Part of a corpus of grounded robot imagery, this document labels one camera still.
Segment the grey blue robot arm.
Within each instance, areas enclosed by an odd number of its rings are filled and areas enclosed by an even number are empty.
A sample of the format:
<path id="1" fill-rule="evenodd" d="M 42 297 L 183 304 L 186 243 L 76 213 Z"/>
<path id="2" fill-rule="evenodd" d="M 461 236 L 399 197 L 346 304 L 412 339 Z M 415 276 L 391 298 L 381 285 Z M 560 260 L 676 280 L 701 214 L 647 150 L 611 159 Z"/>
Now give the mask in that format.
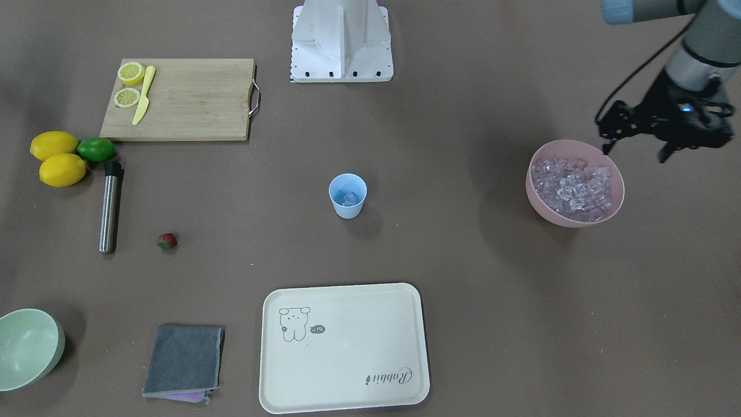
<path id="1" fill-rule="evenodd" d="M 667 161 L 683 149 L 722 148 L 733 139 L 730 118 L 735 108 L 725 83 L 739 69 L 740 11 L 738 1 L 602 1 L 609 24 L 690 16 L 672 42 L 678 47 L 648 88 L 643 100 L 630 106 L 609 96 L 595 115 L 609 154 L 625 137 L 650 134 L 664 145 L 657 158 Z"/>

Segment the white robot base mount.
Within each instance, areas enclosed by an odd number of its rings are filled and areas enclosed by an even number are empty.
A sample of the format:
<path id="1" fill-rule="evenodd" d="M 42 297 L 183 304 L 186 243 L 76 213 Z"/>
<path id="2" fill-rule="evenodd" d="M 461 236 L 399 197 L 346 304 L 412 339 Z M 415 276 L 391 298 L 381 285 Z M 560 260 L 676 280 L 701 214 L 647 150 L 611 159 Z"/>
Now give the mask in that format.
<path id="1" fill-rule="evenodd" d="M 376 1 L 305 1 L 293 9 L 289 79 L 371 83 L 394 78 L 389 12 Z"/>

